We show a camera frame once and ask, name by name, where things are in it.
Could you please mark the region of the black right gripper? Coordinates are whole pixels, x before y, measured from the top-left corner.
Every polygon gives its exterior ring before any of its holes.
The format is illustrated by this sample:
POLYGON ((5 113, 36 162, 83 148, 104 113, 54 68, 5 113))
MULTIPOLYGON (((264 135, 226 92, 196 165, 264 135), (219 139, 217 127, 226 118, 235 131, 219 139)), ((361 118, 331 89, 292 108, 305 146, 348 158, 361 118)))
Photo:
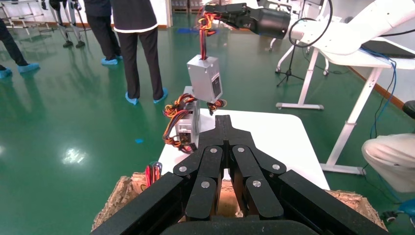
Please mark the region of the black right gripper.
POLYGON ((291 14, 268 8, 250 8, 246 3, 226 5, 207 4, 205 14, 215 14, 214 19, 236 29, 249 29, 262 36, 285 36, 291 20, 291 14))

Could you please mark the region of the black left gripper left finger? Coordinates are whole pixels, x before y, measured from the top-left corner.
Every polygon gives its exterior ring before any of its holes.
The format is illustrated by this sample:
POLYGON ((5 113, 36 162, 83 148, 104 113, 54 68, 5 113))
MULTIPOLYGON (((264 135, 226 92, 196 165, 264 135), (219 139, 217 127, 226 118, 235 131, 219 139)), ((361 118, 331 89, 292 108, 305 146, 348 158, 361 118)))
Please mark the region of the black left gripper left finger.
POLYGON ((224 117, 215 117, 215 128, 199 136, 198 149, 173 168, 184 178, 186 221, 209 221, 219 204, 224 154, 224 117))

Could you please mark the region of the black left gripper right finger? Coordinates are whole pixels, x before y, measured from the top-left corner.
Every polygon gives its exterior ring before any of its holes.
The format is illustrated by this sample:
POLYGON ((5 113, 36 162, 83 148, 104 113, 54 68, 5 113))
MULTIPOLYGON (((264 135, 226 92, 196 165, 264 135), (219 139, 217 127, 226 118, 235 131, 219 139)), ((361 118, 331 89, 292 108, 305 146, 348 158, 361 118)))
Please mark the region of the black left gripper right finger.
POLYGON ((287 171, 284 163, 259 150, 250 132, 234 128, 224 116, 224 143, 237 202, 244 216, 261 220, 283 218, 284 209, 276 196, 277 178, 287 171))

